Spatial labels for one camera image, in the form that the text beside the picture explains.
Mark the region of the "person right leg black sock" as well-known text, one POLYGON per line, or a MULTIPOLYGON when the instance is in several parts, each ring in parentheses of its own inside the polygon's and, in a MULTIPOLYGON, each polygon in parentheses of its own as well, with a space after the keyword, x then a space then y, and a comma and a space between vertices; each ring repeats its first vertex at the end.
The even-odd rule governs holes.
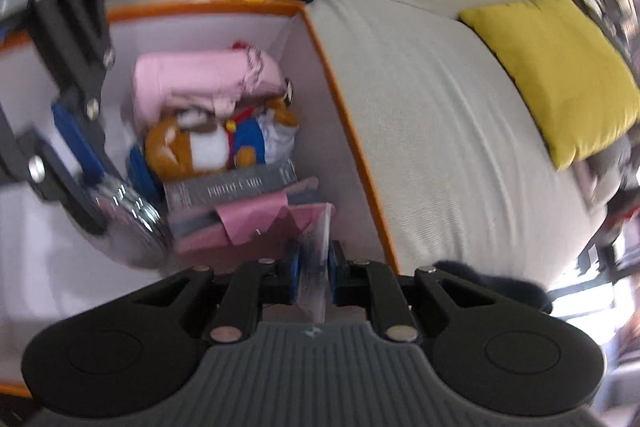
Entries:
POLYGON ((553 305, 548 294, 544 288, 532 282, 483 274, 457 261, 440 260, 434 264, 434 267, 538 311, 547 314, 552 312, 553 305))

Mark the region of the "pink pouch bag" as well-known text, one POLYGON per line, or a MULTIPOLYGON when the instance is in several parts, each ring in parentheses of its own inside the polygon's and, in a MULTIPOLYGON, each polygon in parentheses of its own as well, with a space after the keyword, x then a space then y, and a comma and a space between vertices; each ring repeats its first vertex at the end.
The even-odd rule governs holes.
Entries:
POLYGON ((231 116, 246 101, 281 96, 288 84, 278 62, 257 46, 198 52, 153 52, 132 72, 134 116, 155 126, 169 109, 199 108, 231 116))

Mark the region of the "yellow cushion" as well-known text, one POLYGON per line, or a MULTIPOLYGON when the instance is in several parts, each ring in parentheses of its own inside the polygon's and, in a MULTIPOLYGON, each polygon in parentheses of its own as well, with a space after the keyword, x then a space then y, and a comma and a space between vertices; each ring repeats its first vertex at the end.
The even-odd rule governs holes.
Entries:
POLYGON ((459 18, 512 78, 556 169, 602 152, 639 120, 631 68, 572 0, 487 5, 459 18))

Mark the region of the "beige fabric sofa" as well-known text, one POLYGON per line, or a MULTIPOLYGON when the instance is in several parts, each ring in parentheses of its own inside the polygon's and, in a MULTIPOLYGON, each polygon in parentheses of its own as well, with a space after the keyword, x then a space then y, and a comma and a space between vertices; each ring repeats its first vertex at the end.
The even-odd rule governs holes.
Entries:
POLYGON ((513 81, 458 19, 516 0, 318 0, 318 30, 401 268, 556 283, 600 225, 513 81))

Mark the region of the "plush toy keychain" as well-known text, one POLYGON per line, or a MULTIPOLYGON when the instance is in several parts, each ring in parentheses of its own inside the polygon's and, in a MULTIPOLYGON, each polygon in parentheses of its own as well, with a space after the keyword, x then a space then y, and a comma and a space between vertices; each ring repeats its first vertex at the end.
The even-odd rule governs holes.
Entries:
POLYGON ((144 157, 164 183, 274 164, 291 157, 299 121, 280 98, 222 119, 186 109, 146 134, 144 157))

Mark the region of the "dark photo card box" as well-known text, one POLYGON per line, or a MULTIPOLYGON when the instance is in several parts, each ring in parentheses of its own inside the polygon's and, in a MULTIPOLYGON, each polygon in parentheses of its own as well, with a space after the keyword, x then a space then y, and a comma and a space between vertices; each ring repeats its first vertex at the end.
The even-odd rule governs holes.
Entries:
POLYGON ((199 178, 171 182, 164 186, 171 212, 196 207, 219 206, 236 200, 282 190, 297 181, 291 159, 274 164, 229 170, 199 178))

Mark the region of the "orange cardboard box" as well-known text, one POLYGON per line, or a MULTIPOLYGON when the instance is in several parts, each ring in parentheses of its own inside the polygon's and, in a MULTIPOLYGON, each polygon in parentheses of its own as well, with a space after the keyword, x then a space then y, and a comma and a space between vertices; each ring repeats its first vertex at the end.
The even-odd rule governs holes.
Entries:
POLYGON ((1 390, 30 340, 186 268, 229 273, 309 235, 396 254, 337 61, 292 1, 108 11, 115 64, 91 142, 32 39, 1 48, 1 390))

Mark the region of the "clear photo card sleeve pack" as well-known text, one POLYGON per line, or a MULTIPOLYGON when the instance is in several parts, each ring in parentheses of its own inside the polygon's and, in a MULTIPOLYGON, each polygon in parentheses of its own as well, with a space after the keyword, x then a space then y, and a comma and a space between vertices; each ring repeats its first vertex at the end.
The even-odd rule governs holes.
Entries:
POLYGON ((272 305, 265 309, 271 322, 324 323, 329 302, 329 257, 331 221, 334 207, 328 202, 303 206, 310 221, 295 237, 297 273, 292 305, 272 305))

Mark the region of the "silver round compact mirror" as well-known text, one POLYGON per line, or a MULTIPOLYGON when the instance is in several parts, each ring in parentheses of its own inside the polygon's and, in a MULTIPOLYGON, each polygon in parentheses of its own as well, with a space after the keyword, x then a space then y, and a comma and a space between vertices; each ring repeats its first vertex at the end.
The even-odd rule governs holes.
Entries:
POLYGON ((171 246, 171 234, 160 212, 114 176, 104 176, 90 194, 107 221, 104 254, 130 268, 160 269, 171 246))

